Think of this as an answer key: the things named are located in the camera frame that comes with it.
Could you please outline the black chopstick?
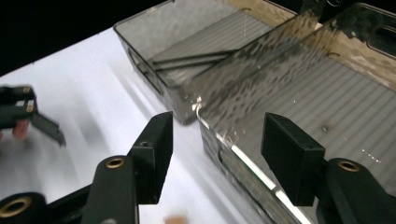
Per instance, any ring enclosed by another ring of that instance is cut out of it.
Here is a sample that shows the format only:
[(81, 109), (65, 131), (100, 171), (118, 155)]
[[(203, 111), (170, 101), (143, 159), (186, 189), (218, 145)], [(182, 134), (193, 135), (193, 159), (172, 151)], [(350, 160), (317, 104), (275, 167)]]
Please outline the black chopstick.
[(227, 54), (218, 55), (191, 55), (173, 59), (153, 61), (152, 64), (156, 71), (176, 70), (181, 68), (189, 68), (201, 65), (210, 65), (218, 63), (225, 59)]

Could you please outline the white table mat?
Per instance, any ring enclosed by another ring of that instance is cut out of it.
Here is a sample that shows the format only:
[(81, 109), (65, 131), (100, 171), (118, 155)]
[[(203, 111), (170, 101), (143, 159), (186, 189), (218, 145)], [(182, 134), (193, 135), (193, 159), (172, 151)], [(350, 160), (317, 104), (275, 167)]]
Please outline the white table mat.
[[(36, 129), (24, 140), (0, 139), (0, 200), (38, 191), (48, 201), (92, 182), (103, 159), (129, 151), (163, 104), (133, 71), (118, 37), (105, 30), (0, 77), (30, 84), (41, 113), (59, 122), (60, 147)], [(139, 208), (141, 224), (178, 217), (186, 224), (252, 224), (247, 202), (203, 151), (197, 122), (174, 125), (174, 153), (156, 205)]]

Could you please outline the translucent grey plastic bin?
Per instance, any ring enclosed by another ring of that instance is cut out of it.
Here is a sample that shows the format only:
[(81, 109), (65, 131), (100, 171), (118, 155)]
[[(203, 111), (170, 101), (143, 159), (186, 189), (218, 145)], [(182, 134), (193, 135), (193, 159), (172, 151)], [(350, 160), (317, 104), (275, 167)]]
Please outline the translucent grey plastic bin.
[(153, 61), (240, 50), (296, 13), (269, 0), (166, 0), (113, 26), (131, 64), (175, 119), (195, 119), (196, 99), (207, 93), (201, 65), (156, 71)]
[(241, 49), (233, 81), (197, 111), (204, 149), (268, 223), (313, 223), (292, 208), (260, 153), (264, 115), (291, 119), (328, 159), (365, 165), (396, 196), (396, 13), (354, 4), (318, 26), (312, 12)]

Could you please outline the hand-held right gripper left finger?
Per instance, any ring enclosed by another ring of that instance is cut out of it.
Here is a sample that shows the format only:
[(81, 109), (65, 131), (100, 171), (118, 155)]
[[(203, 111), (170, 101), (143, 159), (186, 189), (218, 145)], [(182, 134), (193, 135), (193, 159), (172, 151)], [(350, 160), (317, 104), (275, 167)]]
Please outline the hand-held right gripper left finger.
[(173, 154), (173, 113), (152, 117), (128, 155), (133, 159), (139, 204), (157, 204)]

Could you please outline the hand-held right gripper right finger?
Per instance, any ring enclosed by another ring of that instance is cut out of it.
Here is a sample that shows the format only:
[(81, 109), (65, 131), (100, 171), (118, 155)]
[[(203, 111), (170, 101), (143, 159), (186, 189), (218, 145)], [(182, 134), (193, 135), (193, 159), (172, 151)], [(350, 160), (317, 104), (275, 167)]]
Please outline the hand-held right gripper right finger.
[(292, 120), (265, 114), (262, 156), (293, 205), (313, 205), (315, 171), (324, 154), (325, 148)]

